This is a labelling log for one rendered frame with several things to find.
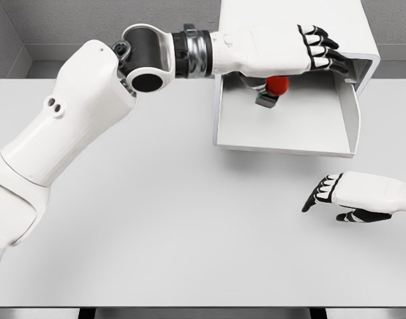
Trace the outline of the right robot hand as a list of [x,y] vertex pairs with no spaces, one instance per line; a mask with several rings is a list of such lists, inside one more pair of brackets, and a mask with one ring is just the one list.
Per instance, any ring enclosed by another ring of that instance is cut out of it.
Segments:
[[321,179],[303,205],[305,213],[318,203],[348,208],[336,220],[344,223],[385,221],[398,211],[397,182],[389,177],[346,171]]

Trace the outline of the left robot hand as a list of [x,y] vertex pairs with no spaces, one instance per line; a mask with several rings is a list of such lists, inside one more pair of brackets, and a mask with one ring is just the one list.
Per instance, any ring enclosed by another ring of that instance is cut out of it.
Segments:
[[294,76],[305,72],[335,71],[347,74],[347,59],[339,44],[315,25],[275,23],[237,32],[240,76],[256,91],[269,76]]

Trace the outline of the red-knob load switch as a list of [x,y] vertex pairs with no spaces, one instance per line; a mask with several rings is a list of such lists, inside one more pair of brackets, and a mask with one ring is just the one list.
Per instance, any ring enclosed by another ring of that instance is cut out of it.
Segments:
[[273,108],[280,96],[289,89],[289,80],[286,76],[269,76],[256,88],[258,92],[255,104],[265,108]]

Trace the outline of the white cabinet drawer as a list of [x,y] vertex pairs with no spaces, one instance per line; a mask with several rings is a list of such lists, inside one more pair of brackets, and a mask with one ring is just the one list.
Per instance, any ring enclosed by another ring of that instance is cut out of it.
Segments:
[[213,142],[220,148],[352,158],[360,110],[352,81],[336,72],[289,79],[273,108],[256,104],[256,91],[235,73],[215,76]]

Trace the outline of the white tabletop storage cabinet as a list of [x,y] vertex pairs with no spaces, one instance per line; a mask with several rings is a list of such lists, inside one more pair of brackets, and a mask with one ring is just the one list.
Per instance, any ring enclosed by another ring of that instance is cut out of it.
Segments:
[[219,31],[232,33],[255,25],[291,22],[315,25],[352,60],[348,80],[360,95],[380,63],[361,0],[221,0]]

